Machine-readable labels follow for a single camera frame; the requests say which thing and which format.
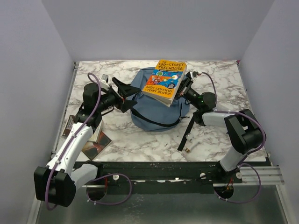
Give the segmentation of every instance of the blue bag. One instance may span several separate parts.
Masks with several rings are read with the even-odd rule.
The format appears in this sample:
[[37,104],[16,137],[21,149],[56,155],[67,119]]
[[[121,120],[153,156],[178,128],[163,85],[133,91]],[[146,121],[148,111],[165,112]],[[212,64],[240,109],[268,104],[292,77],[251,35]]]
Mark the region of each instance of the blue bag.
[[[148,81],[154,68],[139,70],[133,79],[131,86],[141,90]],[[189,112],[189,104],[184,98],[173,100],[170,107],[162,104],[158,100],[144,95],[142,92],[129,97],[138,103],[131,108],[131,118],[133,123],[147,132],[162,132],[175,127],[181,119]]]

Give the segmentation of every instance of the black strap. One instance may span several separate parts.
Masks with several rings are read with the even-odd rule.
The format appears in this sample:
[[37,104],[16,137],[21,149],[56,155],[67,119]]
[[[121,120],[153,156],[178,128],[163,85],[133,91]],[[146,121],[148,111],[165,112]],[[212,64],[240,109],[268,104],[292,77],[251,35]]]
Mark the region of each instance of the black strap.
[[179,118],[178,118],[174,123],[172,123],[172,124],[161,124],[161,123],[152,121],[152,120],[150,120],[150,119],[147,119],[146,117],[142,116],[142,115],[141,115],[136,109],[134,109],[133,107],[131,108],[131,112],[132,112],[132,114],[135,115],[136,117],[138,117],[138,118],[140,118],[140,119],[142,119],[142,120],[145,120],[145,121],[147,121],[147,122],[149,122],[149,123],[152,123],[152,124],[155,124],[155,125],[159,125],[159,126],[161,126],[161,127],[172,127],[172,126],[177,125],[177,124],[181,121],[181,119],[186,118],[186,117],[181,117],[181,115],[182,115],[182,108],[183,108],[183,105],[181,104],[181,109],[180,109],[180,112],[179,112]]
[[192,118],[191,118],[191,120],[190,120],[190,122],[188,124],[188,127],[187,127],[187,129],[186,129],[186,131],[184,133],[184,136],[183,136],[183,138],[181,140],[181,143],[178,146],[178,151],[182,151],[183,150],[183,148],[184,148],[184,146],[185,146],[185,144],[187,142],[186,135],[190,133],[193,125],[194,125],[194,115],[192,116]]

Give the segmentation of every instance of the marble tabletop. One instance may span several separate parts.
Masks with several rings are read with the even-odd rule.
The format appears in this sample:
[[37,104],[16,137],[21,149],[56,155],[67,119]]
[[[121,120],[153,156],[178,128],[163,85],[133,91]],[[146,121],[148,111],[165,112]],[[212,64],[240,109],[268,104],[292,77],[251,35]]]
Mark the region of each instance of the marble tabletop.
[[[228,110],[239,111],[250,108],[236,61],[186,62],[187,71],[205,71],[209,73],[216,86],[218,105]],[[63,127],[69,115],[76,115],[82,104],[83,87],[90,81],[87,73],[100,77],[109,75],[109,83],[114,88],[112,77],[124,83],[130,83],[140,68],[155,67],[157,61],[92,61],[80,62],[70,101],[67,106]],[[213,92],[208,77],[202,75],[196,79],[192,88],[198,93]],[[191,106],[187,116],[192,116],[196,109]],[[225,128],[193,126],[200,143],[190,153],[179,152],[178,145],[191,118],[183,119],[175,128],[161,132],[145,132],[136,127],[130,112],[122,114],[118,110],[103,117],[103,132],[112,140],[94,161],[218,161],[230,148],[230,140]],[[60,137],[57,149],[60,149],[65,138]],[[265,161],[265,150],[253,153],[248,161]],[[81,152],[77,161],[88,158]]]

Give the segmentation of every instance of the gray wall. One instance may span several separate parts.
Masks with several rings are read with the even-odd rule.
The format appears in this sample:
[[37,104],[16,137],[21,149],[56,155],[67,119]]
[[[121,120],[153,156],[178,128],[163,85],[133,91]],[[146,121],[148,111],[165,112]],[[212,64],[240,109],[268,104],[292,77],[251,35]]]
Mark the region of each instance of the gray wall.
[[42,0],[73,60],[240,59],[274,0]]
[[50,157],[73,62],[40,0],[0,7],[0,223],[26,223],[33,172]]
[[299,1],[276,0],[241,60],[250,102],[267,133],[299,221]]

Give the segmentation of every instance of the book lying on table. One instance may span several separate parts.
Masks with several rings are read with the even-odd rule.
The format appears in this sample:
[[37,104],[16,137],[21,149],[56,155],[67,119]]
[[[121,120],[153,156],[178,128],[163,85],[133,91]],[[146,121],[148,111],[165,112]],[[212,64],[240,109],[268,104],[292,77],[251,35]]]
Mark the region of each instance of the book lying on table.
[[161,59],[149,77],[142,92],[166,106],[170,106],[181,84],[187,65]]
[[[74,115],[70,115],[68,121],[66,122],[66,126],[64,132],[62,134],[63,137],[67,137],[71,132],[71,127],[74,124]],[[82,152],[90,159],[93,160],[101,151],[104,150],[110,143],[111,139],[102,132],[103,121],[99,124],[98,128],[92,135],[92,137],[86,142],[83,146]]]

